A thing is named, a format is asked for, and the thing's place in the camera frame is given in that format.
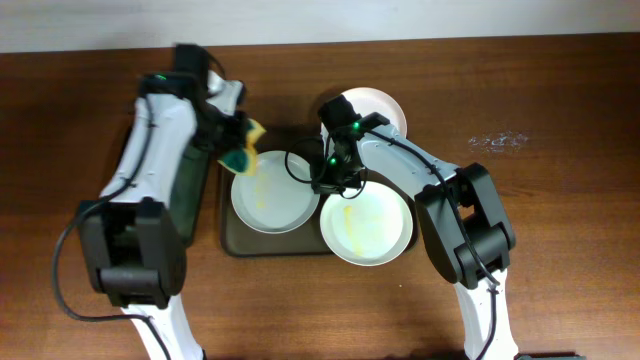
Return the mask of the yellow green sponge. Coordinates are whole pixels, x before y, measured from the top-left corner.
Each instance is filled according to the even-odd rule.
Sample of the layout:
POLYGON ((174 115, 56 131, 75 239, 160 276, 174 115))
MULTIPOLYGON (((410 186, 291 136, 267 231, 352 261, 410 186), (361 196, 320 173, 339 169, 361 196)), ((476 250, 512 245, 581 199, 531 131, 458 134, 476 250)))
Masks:
POLYGON ((266 133, 264 127, 252 118, 247 118, 241 131, 241 142, 223 152, 217 162, 236 175, 253 176, 257 169, 256 143, 266 133))

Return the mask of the white plate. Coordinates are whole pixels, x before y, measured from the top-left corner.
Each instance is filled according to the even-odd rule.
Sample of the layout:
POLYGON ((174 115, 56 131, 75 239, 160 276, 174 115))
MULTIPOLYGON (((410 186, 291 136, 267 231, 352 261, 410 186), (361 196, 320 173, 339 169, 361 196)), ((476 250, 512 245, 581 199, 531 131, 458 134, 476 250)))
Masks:
POLYGON ((386 264, 401 255, 414 235, 407 201, 394 189, 369 182, 361 193, 331 195, 320 213, 321 235, 344 261, 365 267, 386 264))

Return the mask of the grey plate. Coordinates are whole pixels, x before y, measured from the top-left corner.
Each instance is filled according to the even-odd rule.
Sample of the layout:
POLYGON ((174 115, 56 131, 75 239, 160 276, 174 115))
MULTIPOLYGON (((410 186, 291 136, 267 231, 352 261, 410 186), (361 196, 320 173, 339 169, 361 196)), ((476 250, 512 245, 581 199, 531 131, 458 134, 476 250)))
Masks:
POLYGON ((231 185, 233 209, 240 220, 253 230, 282 234, 303 225, 315 212, 320 195, 309 184, 310 165, 297 154, 273 150, 258 155, 253 176, 237 175, 231 185))

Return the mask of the cream plate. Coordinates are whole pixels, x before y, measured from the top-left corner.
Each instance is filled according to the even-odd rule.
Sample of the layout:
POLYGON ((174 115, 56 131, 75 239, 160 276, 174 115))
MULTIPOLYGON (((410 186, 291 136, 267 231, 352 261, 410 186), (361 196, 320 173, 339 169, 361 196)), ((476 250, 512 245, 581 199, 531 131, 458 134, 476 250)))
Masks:
POLYGON ((406 116, 400 105, 389 94, 371 87, 356 87, 330 97, 325 104, 328 105, 335 98, 340 97, 344 97, 351 104, 354 112, 362 118, 374 112, 379 113, 395 127, 395 134, 407 138, 406 116))

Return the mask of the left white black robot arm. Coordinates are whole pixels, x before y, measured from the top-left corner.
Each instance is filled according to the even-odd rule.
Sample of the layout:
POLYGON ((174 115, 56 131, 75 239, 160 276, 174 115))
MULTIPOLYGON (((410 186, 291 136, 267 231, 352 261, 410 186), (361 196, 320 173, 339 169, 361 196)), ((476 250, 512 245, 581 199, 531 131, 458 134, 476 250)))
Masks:
POLYGON ((77 228, 93 289, 135 326, 152 359, 203 359, 184 310, 186 250, 211 157, 246 174, 263 129, 240 110, 245 85, 212 70, 146 75, 109 183, 80 204, 77 228))

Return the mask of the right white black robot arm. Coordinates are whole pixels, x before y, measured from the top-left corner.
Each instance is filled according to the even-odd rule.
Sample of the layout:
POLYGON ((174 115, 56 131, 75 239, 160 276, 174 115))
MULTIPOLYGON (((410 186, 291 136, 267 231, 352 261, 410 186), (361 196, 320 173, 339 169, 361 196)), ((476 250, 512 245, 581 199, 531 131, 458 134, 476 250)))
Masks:
POLYGON ((427 255, 454 286, 467 358, 516 358, 506 299, 516 239, 488 170, 430 155, 379 113, 324 115, 321 122, 324 168, 315 188, 355 187, 358 172, 367 169, 412 198, 427 255))

